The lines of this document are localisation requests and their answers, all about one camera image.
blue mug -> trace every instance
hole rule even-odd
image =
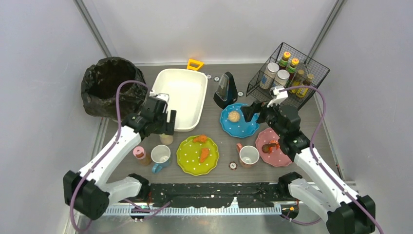
[[[152,167],[153,173],[158,173],[162,168],[170,165],[170,149],[166,145],[158,145],[150,153],[150,157],[155,165]]]

yellow-green plate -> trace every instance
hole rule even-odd
[[[193,143],[192,140],[197,136],[190,136],[182,141],[179,145],[176,155],[178,156],[178,165],[185,173],[193,176],[208,174],[218,164],[219,152],[218,146],[208,137],[205,143]],[[201,149],[209,148],[209,156],[204,162],[199,162]]]

white wall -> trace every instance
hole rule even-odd
[[[63,175],[90,158],[99,122],[80,82],[103,53],[70,0],[3,2],[0,28],[0,233],[62,233]]]
[[[307,53],[335,0],[85,0],[112,53],[134,63],[264,62]]]
[[[413,2],[347,1],[315,59],[326,124],[345,174],[389,234],[413,233]]]

black wire basket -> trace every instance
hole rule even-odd
[[[294,47],[283,42],[278,46],[278,48],[273,52],[271,57],[267,60],[267,62],[265,62],[262,65],[261,69],[255,74],[254,78],[249,82],[248,88],[246,90],[247,96],[252,95],[255,99],[259,101],[269,101],[272,99],[269,92],[270,89],[261,88],[260,81],[265,73],[268,63],[275,62],[278,64],[285,51],[291,53],[289,62],[291,62],[293,58],[298,58],[300,60],[298,67],[304,68],[306,70],[306,73],[311,73],[314,75],[314,78],[312,79],[311,83],[311,86],[313,87],[318,88],[327,76],[327,74],[330,72],[330,69],[326,66],[322,65],[321,63],[308,57],[307,55],[303,54]],[[309,89],[304,97],[298,97],[295,94],[288,93],[288,98],[285,101],[283,101],[281,105],[291,105],[299,110],[313,96],[314,92],[314,90]]]

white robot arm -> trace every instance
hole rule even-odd
[[[149,182],[143,177],[131,174],[123,180],[108,184],[108,178],[123,158],[150,134],[172,135],[175,128],[176,111],[171,110],[167,122],[169,96],[155,95],[151,91],[139,114],[130,114],[122,121],[120,137],[116,142],[117,131],[102,151],[77,173],[68,171],[63,177],[63,189],[66,204],[70,204],[75,187],[86,176],[98,160],[101,160],[86,177],[75,198],[75,209],[92,220],[103,215],[106,208],[128,197],[145,198],[149,193]],[[113,143],[116,144],[104,156]]]
[[[267,123],[280,136],[282,152],[301,167],[320,189],[316,190],[302,176],[293,172],[279,178],[282,191],[301,200],[317,213],[332,234],[373,233],[375,225],[353,200],[359,202],[372,216],[375,216],[374,201],[368,195],[359,196],[347,186],[327,166],[316,148],[312,149],[314,155],[311,153],[310,140],[300,131],[298,110],[289,105],[280,106],[288,97],[284,89],[283,86],[273,87],[271,95],[274,99],[268,103],[255,101],[251,106],[241,107],[247,122],[251,121],[255,113],[260,113],[257,122]],[[346,194],[336,182],[345,189]]]

